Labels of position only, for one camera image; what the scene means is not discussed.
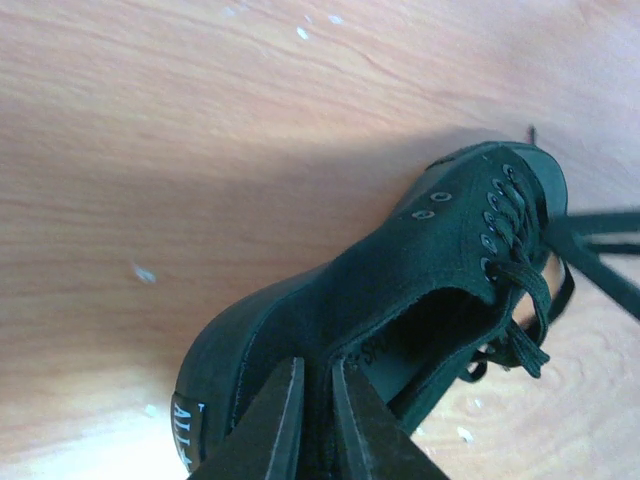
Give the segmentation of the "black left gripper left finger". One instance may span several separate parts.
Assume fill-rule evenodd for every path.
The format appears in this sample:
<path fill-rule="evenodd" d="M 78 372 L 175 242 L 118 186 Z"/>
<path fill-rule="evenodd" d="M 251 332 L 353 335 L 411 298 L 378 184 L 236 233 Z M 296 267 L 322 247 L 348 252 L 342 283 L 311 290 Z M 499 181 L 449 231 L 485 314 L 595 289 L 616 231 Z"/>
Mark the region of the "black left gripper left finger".
<path fill-rule="evenodd" d="M 192 480 L 291 480 L 297 475 L 304 411 L 304 360 L 281 362 L 237 427 Z"/>

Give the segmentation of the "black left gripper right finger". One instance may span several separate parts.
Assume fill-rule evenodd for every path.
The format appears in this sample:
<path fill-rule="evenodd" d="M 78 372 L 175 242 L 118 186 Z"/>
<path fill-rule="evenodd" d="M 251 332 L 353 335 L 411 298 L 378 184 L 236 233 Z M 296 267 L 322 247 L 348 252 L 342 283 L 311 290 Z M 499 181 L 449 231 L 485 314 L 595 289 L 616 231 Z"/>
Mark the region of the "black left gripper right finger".
<path fill-rule="evenodd" d="M 332 368 L 340 477 L 351 480 L 447 480 L 398 426 L 365 375 L 345 360 Z"/>

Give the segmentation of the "black canvas sneaker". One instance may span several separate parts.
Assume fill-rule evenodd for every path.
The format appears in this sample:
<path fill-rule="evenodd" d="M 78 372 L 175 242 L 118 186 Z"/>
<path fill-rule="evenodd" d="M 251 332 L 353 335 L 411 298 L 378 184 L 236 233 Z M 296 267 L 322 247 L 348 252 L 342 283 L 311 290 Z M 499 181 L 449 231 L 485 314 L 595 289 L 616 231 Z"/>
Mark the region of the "black canvas sneaker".
<path fill-rule="evenodd" d="M 496 163 L 467 150 L 430 165 L 371 234 L 332 261 L 229 306 L 197 336 L 172 398 L 178 455 L 196 470 L 239 424 L 283 360 L 305 363 L 306 479 L 337 474 L 331 368 L 358 364 L 412 433 L 508 316 L 531 326 L 527 293 L 490 284 L 484 211 Z"/>

